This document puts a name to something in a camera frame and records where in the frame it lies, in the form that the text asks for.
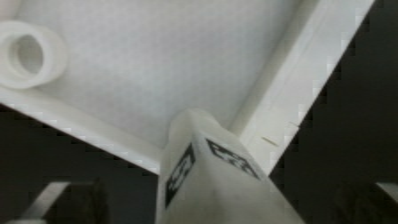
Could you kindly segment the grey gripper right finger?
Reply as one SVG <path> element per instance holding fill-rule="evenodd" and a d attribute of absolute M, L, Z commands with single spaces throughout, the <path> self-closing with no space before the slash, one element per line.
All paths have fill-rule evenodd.
<path fill-rule="evenodd" d="M 398 224 L 398 202 L 369 183 L 342 183 L 335 189 L 332 224 Z"/>

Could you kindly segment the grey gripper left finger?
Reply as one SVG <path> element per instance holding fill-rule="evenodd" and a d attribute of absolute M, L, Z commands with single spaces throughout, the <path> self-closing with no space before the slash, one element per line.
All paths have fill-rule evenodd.
<path fill-rule="evenodd" d="M 110 224 L 108 194 L 101 181 L 49 182 L 28 208 L 0 224 Z"/>

